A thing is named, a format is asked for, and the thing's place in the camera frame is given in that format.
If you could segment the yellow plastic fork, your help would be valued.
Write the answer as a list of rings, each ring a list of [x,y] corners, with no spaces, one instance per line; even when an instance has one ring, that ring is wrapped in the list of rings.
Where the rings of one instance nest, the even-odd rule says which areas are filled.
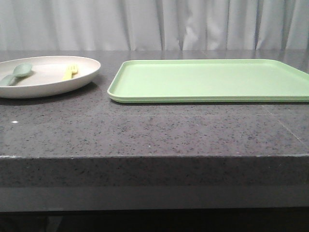
[[[70,80],[72,77],[78,73],[78,65],[77,64],[70,64],[62,77],[62,81]]]

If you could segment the white round plate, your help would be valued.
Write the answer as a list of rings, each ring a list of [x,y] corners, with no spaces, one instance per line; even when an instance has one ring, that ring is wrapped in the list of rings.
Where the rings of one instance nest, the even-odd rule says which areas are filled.
[[[78,56],[42,56],[21,58],[0,63],[0,77],[12,73],[22,63],[32,64],[32,73],[14,80],[12,86],[1,86],[0,96],[9,99],[48,97],[76,90],[89,84],[97,76],[101,63],[95,59]],[[72,79],[63,80],[69,65],[78,66]]]

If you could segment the light green tray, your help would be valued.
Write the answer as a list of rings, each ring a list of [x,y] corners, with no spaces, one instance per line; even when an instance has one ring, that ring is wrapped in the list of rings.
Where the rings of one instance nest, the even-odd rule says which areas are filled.
[[[308,102],[309,75],[272,59],[130,60],[107,92],[121,103]]]

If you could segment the pale green spoon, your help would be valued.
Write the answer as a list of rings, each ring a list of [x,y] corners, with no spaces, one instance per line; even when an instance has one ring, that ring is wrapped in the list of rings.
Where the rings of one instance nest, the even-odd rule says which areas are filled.
[[[27,77],[32,71],[32,64],[22,63],[17,65],[12,74],[5,76],[1,81],[1,86],[9,86],[14,78]]]

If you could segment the white curtain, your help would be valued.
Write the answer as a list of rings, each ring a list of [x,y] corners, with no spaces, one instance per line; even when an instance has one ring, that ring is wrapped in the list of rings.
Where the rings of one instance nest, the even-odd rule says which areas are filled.
[[[8,50],[308,49],[306,0],[3,0]]]

